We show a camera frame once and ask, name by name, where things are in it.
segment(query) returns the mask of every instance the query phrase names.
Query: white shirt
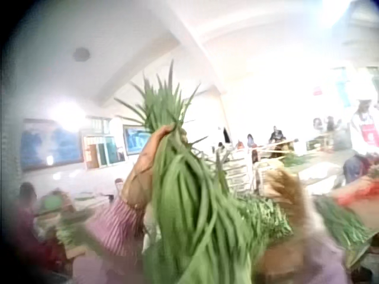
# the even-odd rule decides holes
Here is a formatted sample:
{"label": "white shirt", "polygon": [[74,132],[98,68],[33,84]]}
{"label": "white shirt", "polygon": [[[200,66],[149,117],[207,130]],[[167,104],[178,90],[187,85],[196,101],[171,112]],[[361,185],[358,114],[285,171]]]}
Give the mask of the white shirt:
{"label": "white shirt", "polygon": [[374,108],[370,108],[368,113],[362,114],[362,119],[359,116],[359,113],[354,113],[350,121],[350,135],[352,148],[360,155],[367,154],[379,154],[379,148],[376,146],[369,145],[362,135],[361,126],[374,124],[375,128],[379,130],[379,111]]}

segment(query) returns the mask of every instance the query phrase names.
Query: pink clothing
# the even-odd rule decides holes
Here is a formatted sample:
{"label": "pink clothing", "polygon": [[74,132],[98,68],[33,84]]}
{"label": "pink clothing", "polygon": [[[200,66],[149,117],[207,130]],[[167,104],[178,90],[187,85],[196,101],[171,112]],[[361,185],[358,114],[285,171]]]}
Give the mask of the pink clothing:
{"label": "pink clothing", "polygon": [[141,260],[144,210],[130,208],[117,198],[105,212],[85,225],[106,255],[83,256],[73,263],[78,284],[145,283]]}

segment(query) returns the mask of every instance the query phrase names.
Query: ceiling beam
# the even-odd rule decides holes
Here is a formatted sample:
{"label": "ceiling beam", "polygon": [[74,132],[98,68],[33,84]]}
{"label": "ceiling beam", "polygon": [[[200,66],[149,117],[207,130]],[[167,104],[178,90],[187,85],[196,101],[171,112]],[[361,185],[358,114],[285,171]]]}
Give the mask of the ceiling beam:
{"label": "ceiling beam", "polygon": [[152,41],[113,74],[111,79],[97,93],[95,102],[104,106],[113,101],[113,95],[141,70],[178,46],[179,41],[171,33],[165,33]]}
{"label": "ceiling beam", "polygon": [[225,93],[224,82],[212,64],[210,55],[202,45],[199,36],[181,19],[167,0],[136,0],[136,2],[150,9],[163,22],[178,41],[198,60],[198,64],[202,64],[219,92]]}

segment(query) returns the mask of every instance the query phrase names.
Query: blue poster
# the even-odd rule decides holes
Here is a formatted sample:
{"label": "blue poster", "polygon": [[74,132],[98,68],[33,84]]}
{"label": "blue poster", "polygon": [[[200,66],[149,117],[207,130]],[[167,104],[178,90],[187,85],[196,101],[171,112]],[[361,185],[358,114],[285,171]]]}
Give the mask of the blue poster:
{"label": "blue poster", "polygon": [[49,120],[24,121],[20,151],[22,170],[83,161],[80,134]]}
{"label": "blue poster", "polygon": [[124,127],[124,136],[126,142],[126,153],[128,155],[139,154],[150,138],[150,133],[147,133],[141,128]]}

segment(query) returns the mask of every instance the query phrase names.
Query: window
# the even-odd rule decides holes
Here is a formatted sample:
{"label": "window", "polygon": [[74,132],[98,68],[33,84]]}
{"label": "window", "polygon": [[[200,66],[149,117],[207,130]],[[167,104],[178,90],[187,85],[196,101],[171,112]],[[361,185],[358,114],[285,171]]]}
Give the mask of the window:
{"label": "window", "polygon": [[349,107],[350,99],[347,92],[347,84],[349,82],[348,74],[346,71],[346,68],[334,68],[332,69],[332,78],[334,81],[334,84],[336,85],[338,95],[343,103],[343,107]]}
{"label": "window", "polygon": [[124,147],[117,147],[110,134],[110,120],[89,117],[83,136],[87,169],[97,169],[125,161]]}

